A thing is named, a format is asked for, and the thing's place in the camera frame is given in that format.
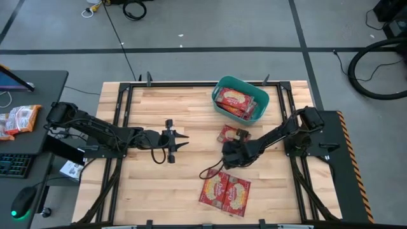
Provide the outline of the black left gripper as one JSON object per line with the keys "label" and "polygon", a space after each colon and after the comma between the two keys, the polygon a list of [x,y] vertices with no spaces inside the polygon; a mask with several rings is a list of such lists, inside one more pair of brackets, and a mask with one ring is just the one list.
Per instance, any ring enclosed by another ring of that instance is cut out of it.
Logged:
{"label": "black left gripper", "polygon": [[[173,120],[168,119],[165,121],[165,130],[163,130],[161,134],[153,130],[146,131],[148,148],[151,150],[154,163],[163,164],[166,160],[168,163],[175,163],[174,152],[188,144],[187,142],[176,144],[176,138],[188,138],[188,136],[178,133],[176,130],[173,130],[172,127]],[[162,149],[164,152],[164,158],[161,162],[155,158],[154,149]]]}

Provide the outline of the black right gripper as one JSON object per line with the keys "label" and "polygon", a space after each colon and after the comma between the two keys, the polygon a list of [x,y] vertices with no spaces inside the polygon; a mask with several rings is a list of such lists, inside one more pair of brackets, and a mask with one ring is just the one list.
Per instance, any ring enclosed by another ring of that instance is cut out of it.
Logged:
{"label": "black right gripper", "polygon": [[256,157],[249,156],[245,148],[248,136],[248,131],[238,129],[232,141],[223,143],[221,152],[223,167],[225,169],[248,167],[255,161]]}

